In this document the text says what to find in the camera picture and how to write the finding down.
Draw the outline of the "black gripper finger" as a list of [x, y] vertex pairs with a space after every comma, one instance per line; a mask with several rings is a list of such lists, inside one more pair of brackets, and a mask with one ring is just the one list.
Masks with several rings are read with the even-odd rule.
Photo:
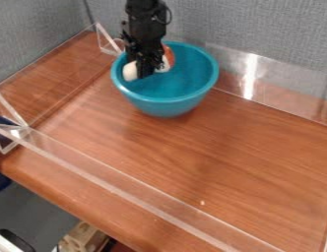
[[149, 40], [140, 44], [136, 53], [136, 74], [143, 79], [163, 66], [164, 49], [160, 40]]
[[124, 53], [125, 59], [128, 62], [135, 60], [136, 53], [137, 53], [137, 43], [135, 38], [128, 35], [125, 32], [121, 34], [121, 40], [124, 45]]

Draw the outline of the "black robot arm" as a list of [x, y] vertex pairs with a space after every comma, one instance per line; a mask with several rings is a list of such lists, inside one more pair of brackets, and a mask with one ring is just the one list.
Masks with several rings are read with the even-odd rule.
[[171, 10], [163, 0], [125, 0], [121, 21], [125, 65], [123, 78], [143, 79], [164, 67], [162, 38], [172, 21]]

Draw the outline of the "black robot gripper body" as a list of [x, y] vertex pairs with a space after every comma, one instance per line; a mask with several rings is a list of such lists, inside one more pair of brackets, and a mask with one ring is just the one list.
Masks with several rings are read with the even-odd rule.
[[171, 23], [171, 11], [166, 3], [125, 3], [125, 20], [121, 21], [121, 37], [131, 35], [137, 46], [145, 41], [160, 40]]

